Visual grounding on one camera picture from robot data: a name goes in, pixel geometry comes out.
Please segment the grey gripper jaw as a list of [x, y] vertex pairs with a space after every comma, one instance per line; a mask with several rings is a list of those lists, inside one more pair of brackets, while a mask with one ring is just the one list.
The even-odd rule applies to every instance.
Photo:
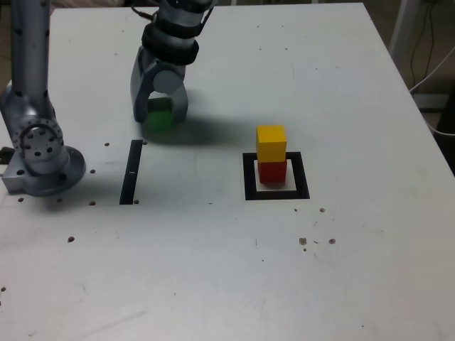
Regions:
[[154, 76], [153, 86], [156, 92], [165, 94], [170, 100], [173, 123], [183, 123], [188, 111], [188, 96], [183, 78], [172, 70], [161, 70]]
[[158, 72], [157, 59], [145, 48], [140, 48], [130, 80], [134, 120], [140, 124], [146, 121], [149, 95], [154, 91], [154, 78]]

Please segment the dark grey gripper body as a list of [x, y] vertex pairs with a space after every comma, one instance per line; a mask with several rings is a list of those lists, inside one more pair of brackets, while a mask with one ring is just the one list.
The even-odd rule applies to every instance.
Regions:
[[141, 49], [141, 86], [181, 86], [186, 67], [174, 65]]

